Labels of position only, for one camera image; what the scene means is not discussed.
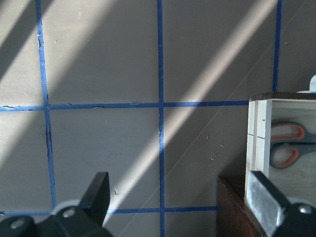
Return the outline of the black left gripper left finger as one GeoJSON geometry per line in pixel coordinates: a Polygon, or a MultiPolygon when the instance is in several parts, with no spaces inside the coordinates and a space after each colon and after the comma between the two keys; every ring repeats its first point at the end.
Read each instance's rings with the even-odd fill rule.
{"type": "Polygon", "coordinates": [[[98,172],[83,197],[79,207],[99,226],[103,225],[110,204],[108,172],[98,172]]]}

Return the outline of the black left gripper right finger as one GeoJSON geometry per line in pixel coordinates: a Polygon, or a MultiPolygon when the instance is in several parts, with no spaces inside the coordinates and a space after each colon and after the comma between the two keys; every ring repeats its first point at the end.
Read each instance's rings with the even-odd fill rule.
{"type": "Polygon", "coordinates": [[[282,225],[289,200],[260,171],[250,171],[247,176],[247,206],[268,237],[282,225]]]}

